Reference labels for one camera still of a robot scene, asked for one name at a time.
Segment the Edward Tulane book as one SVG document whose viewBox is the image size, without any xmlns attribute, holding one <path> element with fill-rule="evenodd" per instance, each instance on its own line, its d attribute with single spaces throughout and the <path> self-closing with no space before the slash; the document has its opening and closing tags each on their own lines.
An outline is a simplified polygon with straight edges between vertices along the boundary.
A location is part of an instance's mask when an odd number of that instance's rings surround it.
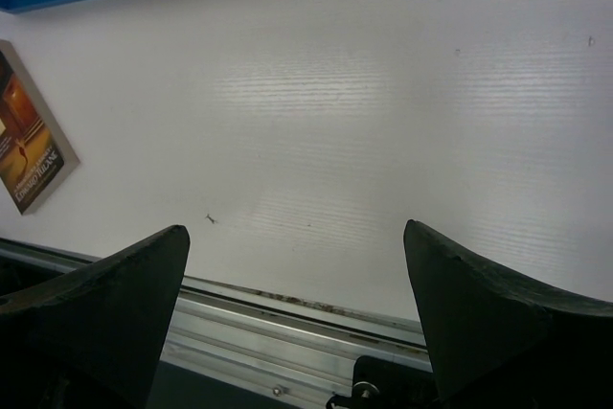
<svg viewBox="0 0 613 409">
<path fill-rule="evenodd" d="M 32 214 L 79 158 L 13 45 L 1 42 L 1 184 L 21 215 Z"/>
</svg>

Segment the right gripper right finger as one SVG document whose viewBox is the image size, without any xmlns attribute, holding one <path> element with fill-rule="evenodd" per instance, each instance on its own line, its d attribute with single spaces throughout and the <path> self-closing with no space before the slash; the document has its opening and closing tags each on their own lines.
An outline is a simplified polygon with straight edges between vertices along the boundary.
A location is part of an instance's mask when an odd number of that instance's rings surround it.
<svg viewBox="0 0 613 409">
<path fill-rule="evenodd" d="M 407 222 L 406 265 L 445 408 L 609 408 L 612 305 Z"/>
</svg>

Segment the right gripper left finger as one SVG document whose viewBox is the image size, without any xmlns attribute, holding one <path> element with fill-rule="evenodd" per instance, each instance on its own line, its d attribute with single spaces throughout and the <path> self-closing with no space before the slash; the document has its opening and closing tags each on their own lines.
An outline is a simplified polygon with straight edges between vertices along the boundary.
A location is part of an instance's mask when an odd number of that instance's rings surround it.
<svg viewBox="0 0 613 409">
<path fill-rule="evenodd" d="M 144 408 L 190 250 L 173 225 L 61 273 L 1 241 L 1 405 Z"/>
</svg>

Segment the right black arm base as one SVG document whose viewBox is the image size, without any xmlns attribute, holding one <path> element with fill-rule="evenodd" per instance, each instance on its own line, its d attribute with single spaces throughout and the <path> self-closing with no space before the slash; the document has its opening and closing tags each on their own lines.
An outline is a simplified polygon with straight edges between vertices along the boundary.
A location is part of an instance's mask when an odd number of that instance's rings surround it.
<svg viewBox="0 0 613 409">
<path fill-rule="evenodd" d="M 430 409 L 442 408 L 442 405 L 431 373 L 360 356 L 353 366 L 351 393 L 334 394 L 326 408 Z"/>
</svg>

